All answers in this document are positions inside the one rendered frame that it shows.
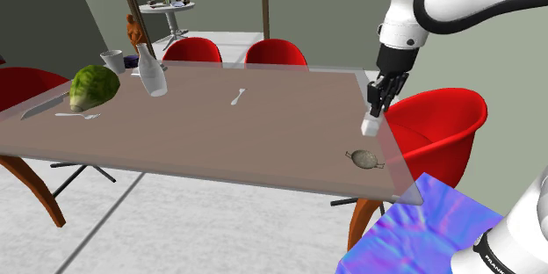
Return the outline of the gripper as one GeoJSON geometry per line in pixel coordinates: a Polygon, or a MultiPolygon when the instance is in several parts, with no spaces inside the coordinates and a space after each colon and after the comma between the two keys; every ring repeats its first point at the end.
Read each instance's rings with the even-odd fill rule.
{"type": "Polygon", "coordinates": [[[418,48],[397,49],[380,45],[376,64],[382,76],[367,85],[367,101],[371,105],[372,117],[377,118],[381,110],[386,112],[393,99],[400,94],[409,76],[407,72],[415,65],[418,53],[418,48]],[[384,76],[391,77],[386,86],[384,76]]]}

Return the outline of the white cube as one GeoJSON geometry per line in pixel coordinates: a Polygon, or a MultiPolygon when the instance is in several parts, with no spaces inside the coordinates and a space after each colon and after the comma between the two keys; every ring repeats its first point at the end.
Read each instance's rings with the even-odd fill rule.
{"type": "Polygon", "coordinates": [[[362,135],[375,137],[379,132],[382,121],[381,117],[374,117],[370,113],[366,113],[360,127],[362,135]]]}

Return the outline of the red chair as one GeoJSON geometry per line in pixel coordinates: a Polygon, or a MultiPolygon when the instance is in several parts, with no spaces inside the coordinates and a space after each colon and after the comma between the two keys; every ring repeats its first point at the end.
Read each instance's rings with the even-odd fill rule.
{"type": "Polygon", "coordinates": [[[222,62],[220,50],[211,40],[190,37],[173,43],[165,52],[164,61],[222,62]]]}
{"type": "Polygon", "coordinates": [[[487,120],[483,97],[464,88],[424,91],[396,103],[375,137],[349,130],[343,144],[325,155],[329,186],[356,202],[362,199],[419,205],[415,181],[424,173],[455,187],[465,173],[474,135],[487,120]],[[384,163],[361,169],[345,153],[364,149],[384,163]]]}
{"type": "Polygon", "coordinates": [[[306,58],[299,48],[288,40],[267,39],[252,45],[245,63],[306,66],[306,58]]]}
{"type": "Polygon", "coordinates": [[[68,81],[66,77],[38,68],[0,68],[0,112],[68,81]]]}

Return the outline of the brown table with wooden legs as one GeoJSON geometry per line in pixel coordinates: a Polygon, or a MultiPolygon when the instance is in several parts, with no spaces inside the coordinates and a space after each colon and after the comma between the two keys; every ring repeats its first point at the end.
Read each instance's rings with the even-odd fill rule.
{"type": "Polygon", "coordinates": [[[122,75],[112,100],[81,113],[96,119],[54,116],[73,113],[64,102],[20,119],[67,84],[0,112],[0,163],[57,226],[65,219],[30,158],[348,197],[330,188],[324,157],[349,130],[361,131],[363,70],[174,63],[166,79],[168,92],[151,97],[141,80],[122,75]]]}

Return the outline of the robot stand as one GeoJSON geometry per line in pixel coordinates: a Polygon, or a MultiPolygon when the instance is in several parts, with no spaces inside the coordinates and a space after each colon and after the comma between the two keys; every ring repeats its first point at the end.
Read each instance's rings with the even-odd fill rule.
{"type": "Polygon", "coordinates": [[[451,257],[502,216],[424,173],[422,205],[396,203],[339,261],[335,274],[452,274],[451,257]]]}

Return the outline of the round white side table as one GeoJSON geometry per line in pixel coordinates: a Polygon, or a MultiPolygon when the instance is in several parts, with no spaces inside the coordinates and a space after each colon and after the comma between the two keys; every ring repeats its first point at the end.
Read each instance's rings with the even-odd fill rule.
{"type": "Polygon", "coordinates": [[[187,30],[178,28],[175,13],[178,11],[187,11],[192,9],[195,3],[190,0],[164,0],[163,3],[143,4],[140,6],[140,12],[145,14],[164,14],[168,21],[170,36],[169,41],[165,43],[163,51],[166,51],[172,43],[177,40],[184,39],[184,34],[187,30]]]}

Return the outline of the clear glass bottle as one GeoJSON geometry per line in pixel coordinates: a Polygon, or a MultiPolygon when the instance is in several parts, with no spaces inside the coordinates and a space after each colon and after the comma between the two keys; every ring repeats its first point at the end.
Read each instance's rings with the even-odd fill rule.
{"type": "Polygon", "coordinates": [[[151,97],[160,97],[168,92],[164,71],[152,56],[146,43],[137,45],[139,52],[138,70],[141,81],[151,97]]]}

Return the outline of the orange figure statue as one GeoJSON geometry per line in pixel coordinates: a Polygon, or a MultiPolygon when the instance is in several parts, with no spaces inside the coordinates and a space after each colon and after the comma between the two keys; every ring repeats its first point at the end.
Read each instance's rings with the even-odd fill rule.
{"type": "Polygon", "coordinates": [[[132,14],[126,15],[126,21],[126,34],[130,39],[135,52],[139,53],[137,46],[141,43],[147,44],[148,38],[142,30],[141,25],[134,19],[132,14]]]}

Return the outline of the white cup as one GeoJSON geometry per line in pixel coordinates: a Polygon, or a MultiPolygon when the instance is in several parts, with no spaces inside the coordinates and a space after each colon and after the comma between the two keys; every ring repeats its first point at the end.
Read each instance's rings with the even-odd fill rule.
{"type": "Polygon", "coordinates": [[[108,50],[100,54],[106,66],[116,74],[123,74],[126,71],[124,56],[121,50],[108,50]]]}

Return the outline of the green lettuce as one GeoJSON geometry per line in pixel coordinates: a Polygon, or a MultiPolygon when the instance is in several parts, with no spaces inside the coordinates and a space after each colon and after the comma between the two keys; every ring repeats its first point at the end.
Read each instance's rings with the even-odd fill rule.
{"type": "Polygon", "coordinates": [[[107,67],[88,65],[80,69],[72,80],[69,90],[69,106],[72,112],[85,112],[102,105],[117,94],[119,77],[107,67]]]}

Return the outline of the grey kitchen knife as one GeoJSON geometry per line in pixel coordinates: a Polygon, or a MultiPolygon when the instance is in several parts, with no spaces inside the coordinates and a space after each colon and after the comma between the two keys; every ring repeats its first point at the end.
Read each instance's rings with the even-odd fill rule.
{"type": "Polygon", "coordinates": [[[51,109],[57,105],[59,105],[60,103],[63,102],[63,99],[65,97],[68,97],[69,96],[69,92],[65,92],[63,94],[61,94],[60,96],[58,97],[54,97],[54,98],[51,98],[49,100],[47,100],[46,102],[40,104],[40,105],[36,105],[34,106],[33,108],[25,111],[23,113],[23,115],[21,116],[21,120],[24,120],[24,119],[29,119],[31,118],[32,116],[35,116],[37,114],[40,114],[41,112],[43,111],[46,111],[48,109],[51,109]]]}

